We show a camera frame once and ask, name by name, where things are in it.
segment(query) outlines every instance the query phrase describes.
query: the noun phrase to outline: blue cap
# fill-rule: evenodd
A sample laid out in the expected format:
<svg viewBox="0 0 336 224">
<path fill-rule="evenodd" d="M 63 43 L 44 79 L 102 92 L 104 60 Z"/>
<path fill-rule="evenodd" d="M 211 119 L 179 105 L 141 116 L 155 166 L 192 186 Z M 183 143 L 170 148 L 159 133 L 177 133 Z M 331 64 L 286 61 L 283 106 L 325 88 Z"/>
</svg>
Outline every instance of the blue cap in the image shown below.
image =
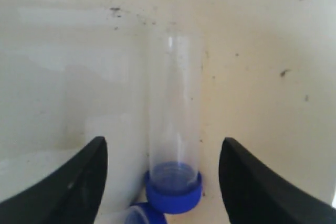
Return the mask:
<svg viewBox="0 0 336 224">
<path fill-rule="evenodd" d="M 160 170 L 165 171 L 165 165 L 160 166 Z M 176 180 L 185 181 L 185 178 L 174 178 Z M 197 182 L 189 191 L 180 194 L 170 193 L 169 191 L 158 191 L 150 182 L 149 172 L 145 175 L 146 195 L 149 203 L 159 212 L 177 215 L 188 212 L 197 206 L 202 196 L 202 176 L 198 173 Z"/>
<path fill-rule="evenodd" d="M 164 214 L 155 210 L 149 203 L 137 203 L 132 206 L 137 207 L 138 211 L 132 211 L 124 224 L 167 224 Z"/>
</svg>

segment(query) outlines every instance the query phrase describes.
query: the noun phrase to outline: blue bottle cap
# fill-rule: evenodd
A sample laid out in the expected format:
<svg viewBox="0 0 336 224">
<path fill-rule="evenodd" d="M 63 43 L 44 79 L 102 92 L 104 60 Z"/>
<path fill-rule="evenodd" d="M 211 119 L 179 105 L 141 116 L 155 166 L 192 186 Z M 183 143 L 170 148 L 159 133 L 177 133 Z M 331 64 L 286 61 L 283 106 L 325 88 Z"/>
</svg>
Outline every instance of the blue bottle cap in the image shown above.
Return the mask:
<svg viewBox="0 0 336 224">
<path fill-rule="evenodd" d="M 159 212 L 177 215 L 188 212 L 197 206 L 202 196 L 202 176 L 198 173 L 196 185 L 181 194 L 159 192 L 150 182 L 149 172 L 145 175 L 146 195 L 148 202 Z"/>
<path fill-rule="evenodd" d="M 124 224 L 167 224 L 164 214 L 149 203 L 137 203 L 133 207 L 135 210 L 129 213 Z"/>
</svg>

